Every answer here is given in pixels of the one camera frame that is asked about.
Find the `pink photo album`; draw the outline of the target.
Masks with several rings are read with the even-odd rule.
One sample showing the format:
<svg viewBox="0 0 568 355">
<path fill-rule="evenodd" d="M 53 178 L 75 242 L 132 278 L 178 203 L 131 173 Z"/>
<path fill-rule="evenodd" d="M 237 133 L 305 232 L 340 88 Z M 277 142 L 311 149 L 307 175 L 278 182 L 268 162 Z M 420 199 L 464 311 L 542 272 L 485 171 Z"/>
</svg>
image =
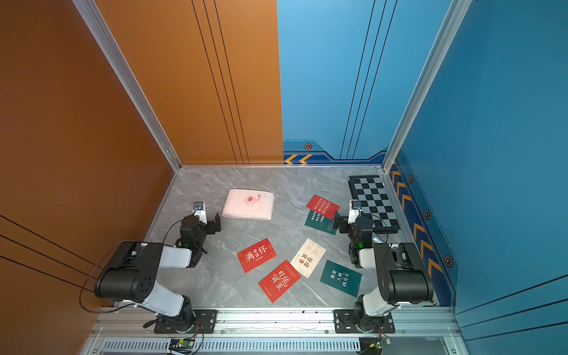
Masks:
<svg viewBox="0 0 568 355">
<path fill-rule="evenodd" d="M 275 194 L 249 189 L 231 189 L 222 216 L 252 220 L 271 220 Z"/>
</svg>

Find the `red card white characters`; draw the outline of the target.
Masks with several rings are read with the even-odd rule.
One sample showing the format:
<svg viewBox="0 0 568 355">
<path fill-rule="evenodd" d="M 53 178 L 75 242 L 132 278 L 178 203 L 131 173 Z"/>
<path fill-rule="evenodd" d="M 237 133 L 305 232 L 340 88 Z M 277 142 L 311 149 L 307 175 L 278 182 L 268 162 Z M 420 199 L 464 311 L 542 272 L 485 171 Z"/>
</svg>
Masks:
<svg viewBox="0 0 568 355">
<path fill-rule="evenodd" d="M 238 260 L 245 273 L 256 269 L 263 263 L 275 258 L 277 253 L 268 238 L 237 253 Z"/>
</svg>

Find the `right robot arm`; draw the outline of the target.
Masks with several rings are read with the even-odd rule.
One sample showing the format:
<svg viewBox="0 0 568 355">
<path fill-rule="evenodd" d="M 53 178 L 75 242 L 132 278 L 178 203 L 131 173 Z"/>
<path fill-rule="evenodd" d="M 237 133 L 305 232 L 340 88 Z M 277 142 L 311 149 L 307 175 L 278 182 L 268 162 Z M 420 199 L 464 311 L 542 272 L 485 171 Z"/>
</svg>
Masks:
<svg viewBox="0 0 568 355">
<path fill-rule="evenodd" d="M 391 312 L 402 305 L 419 305 L 434 299 L 433 282 L 413 243 L 374 239 L 374 221 L 369 214 L 357 217 L 336 215 L 334 226 L 349 237 L 350 261 L 359 269 L 377 273 L 377 287 L 362 294 L 354 304 L 348 321 L 351 331 L 362 333 L 394 332 Z"/>
</svg>

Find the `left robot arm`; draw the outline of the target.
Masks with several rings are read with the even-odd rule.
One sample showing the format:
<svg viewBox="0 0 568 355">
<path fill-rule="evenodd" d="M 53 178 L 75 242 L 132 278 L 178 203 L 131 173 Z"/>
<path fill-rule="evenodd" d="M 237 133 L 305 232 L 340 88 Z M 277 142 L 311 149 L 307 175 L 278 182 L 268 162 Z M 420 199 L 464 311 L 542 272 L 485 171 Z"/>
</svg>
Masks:
<svg viewBox="0 0 568 355">
<path fill-rule="evenodd" d="M 157 281 L 160 269 L 188 269 L 197 266 L 206 254 L 206 237 L 220 232 L 221 219 L 198 213 L 186 216 L 180 237 L 173 246 L 164 243 L 121 242 L 94 286 L 96 297 L 123 301 L 148 310 L 155 318 L 143 328 L 154 326 L 156 334 L 211 334 L 217 312 L 194 311 L 189 297 L 175 293 Z"/>
</svg>

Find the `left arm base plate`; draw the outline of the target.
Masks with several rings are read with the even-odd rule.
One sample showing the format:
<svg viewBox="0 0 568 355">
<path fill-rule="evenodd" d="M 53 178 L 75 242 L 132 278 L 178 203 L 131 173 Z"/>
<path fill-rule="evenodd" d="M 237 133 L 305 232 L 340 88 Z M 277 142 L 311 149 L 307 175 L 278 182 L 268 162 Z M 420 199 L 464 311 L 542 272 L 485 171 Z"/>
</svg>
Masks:
<svg viewBox="0 0 568 355">
<path fill-rule="evenodd" d="M 218 311 L 214 309 L 193 310 L 189 316 L 181 313 L 177 317 L 157 316 L 155 334 L 212 334 Z"/>
</svg>

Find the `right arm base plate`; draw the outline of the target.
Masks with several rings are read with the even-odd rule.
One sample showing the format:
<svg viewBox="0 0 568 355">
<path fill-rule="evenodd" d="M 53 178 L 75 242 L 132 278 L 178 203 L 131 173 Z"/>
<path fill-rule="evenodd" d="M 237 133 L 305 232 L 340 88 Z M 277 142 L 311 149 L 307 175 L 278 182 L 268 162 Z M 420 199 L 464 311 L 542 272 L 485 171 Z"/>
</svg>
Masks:
<svg viewBox="0 0 568 355">
<path fill-rule="evenodd" d="M 333 310 L 334 326 L 337 334 L 394 334 L 396 328 L 392 315 L 370 317 L 353 309 Z"/>
</svg>

